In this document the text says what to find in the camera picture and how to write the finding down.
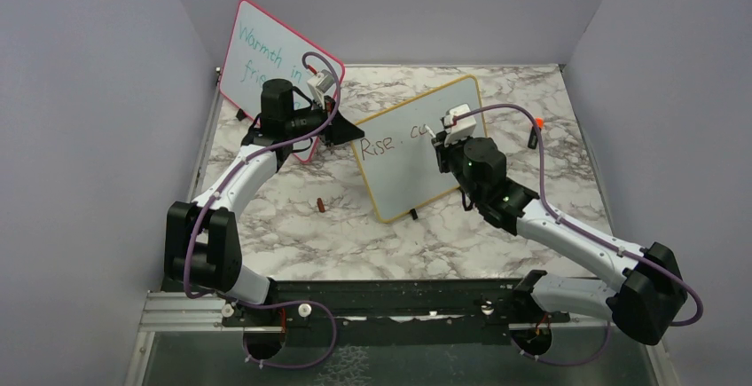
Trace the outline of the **yellow framed whiteboard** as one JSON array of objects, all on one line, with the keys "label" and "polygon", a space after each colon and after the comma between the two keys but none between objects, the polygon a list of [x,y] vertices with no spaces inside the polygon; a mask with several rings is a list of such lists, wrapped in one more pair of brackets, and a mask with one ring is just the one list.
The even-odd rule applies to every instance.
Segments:
[{"label": "yellow framed whiteboard", "polygon": [[456,106],[482,106],[477,79],[465,75],[373,114],[357,123],[362,138],[351,142],[377,218],[388,223],[455,191],[458,182],[439,171],[428,129]]}]

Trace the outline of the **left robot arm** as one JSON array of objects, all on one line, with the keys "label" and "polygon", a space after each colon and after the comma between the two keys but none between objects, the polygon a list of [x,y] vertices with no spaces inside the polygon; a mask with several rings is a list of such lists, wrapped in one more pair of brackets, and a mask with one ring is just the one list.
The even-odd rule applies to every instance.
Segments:
[{"label": "left robot arm", "polygon": [[[272,281],[243,264],[237,216],[293,153],[294,144],[320,138],[329,146],[360,139],[364,131],[339,112],[340,82],[322,71],[307,81],[308,92],[286,79],[265,82],[261,111],[244,136],[232,165],[190,202],[167,213],[164,271],[190,298],[218,293],[245,303],[257,324],[278,316]],[[297,108],[294,96],[308,106]]]}]

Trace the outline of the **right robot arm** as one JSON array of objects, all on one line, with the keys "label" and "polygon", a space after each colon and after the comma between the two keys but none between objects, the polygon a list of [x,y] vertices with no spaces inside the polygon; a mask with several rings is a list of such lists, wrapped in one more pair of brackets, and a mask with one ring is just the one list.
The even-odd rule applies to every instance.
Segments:
[{"label": "right robot arm", "polygon": [[656,345],[685,304],[688,293],[674,252],[655,242],[645,248],[618,240],[547,206],[542,196],[506,175],[505,155],[490,138],[447,145],[432,138],[438,168],[457,180],[465,210],[514,236],[553,249],[594,274],[570,279],[530,272],[514,289],[513,313],[532,321],[545,312],[567,311],[612,321],[631,339]]}]

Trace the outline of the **white whiteboard marker pen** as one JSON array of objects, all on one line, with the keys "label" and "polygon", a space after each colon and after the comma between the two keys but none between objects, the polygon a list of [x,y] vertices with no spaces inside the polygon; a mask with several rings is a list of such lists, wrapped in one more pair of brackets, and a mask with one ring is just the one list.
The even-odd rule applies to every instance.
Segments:
[{"label": "white whiteboard marker pen", "polygon": [[428,134],[431,138],[436,138],[435,132],[427,125],[424,126],[426,134]]}]

